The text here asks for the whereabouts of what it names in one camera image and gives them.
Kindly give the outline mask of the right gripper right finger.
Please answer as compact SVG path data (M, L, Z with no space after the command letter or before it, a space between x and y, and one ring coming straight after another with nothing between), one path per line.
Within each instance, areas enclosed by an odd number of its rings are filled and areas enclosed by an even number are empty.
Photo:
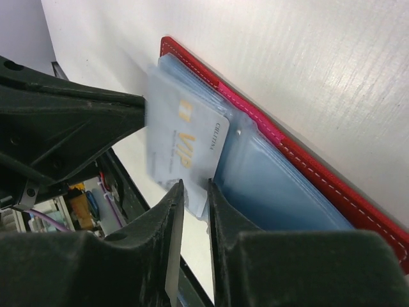
M408 283L371 231L268 232L208 183L216 306L407 306Z

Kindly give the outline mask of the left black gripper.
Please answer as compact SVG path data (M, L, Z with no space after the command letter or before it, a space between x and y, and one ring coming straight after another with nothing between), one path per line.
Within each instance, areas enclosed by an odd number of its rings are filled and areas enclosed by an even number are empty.
M34 207L144 126L142 96L47 75L1 58L1 211Z

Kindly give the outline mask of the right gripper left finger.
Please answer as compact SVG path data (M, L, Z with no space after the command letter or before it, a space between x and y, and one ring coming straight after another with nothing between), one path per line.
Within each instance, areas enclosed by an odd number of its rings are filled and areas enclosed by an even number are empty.
M183 182L100 239L89 232L3 233L2 306L176 306Z

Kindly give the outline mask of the red leather card holder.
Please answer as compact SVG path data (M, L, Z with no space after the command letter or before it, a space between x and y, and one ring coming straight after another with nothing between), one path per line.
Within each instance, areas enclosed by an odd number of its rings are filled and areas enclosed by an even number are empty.
M270 117L250 100L244 98L218 74L190 53L170 36L160 41L160 55L172 54L206 84L219 92L239 110L256 122L259 131L312 183L335 207L359 229L380 234L393 248L399 264L408 273L408 232L376 208L350 184L300 146L288 132L284 132Z

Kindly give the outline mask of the white VIP card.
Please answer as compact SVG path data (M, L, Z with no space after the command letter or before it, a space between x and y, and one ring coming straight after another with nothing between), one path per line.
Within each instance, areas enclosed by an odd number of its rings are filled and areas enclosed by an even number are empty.
M203 219L230 122L223 112L158 67L148 74L148 174L168 190L183 180L185 207Z

